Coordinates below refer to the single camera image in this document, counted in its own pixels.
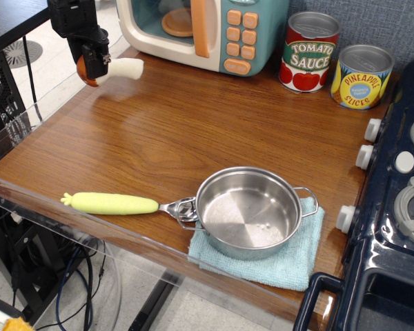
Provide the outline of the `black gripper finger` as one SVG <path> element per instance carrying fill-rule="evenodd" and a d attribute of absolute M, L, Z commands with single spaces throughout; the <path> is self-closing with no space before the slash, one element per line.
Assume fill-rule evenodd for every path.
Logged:
<path fill-rule="evenodd" d="M 108 73 L 110 54 L 107 43 L 85 43 L 81 49 L 87 79 L 96 79 Z"/>

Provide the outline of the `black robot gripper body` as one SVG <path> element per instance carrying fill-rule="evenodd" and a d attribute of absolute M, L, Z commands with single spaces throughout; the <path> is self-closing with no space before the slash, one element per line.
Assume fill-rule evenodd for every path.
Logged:
<path fill-rule="evenodd" d="M 95 1 L 47 1 L 53 30 L 67 39 L 72 58 L 77 61 L 91 50 L 108 55 L 108 33 L 97 23 Z"/>

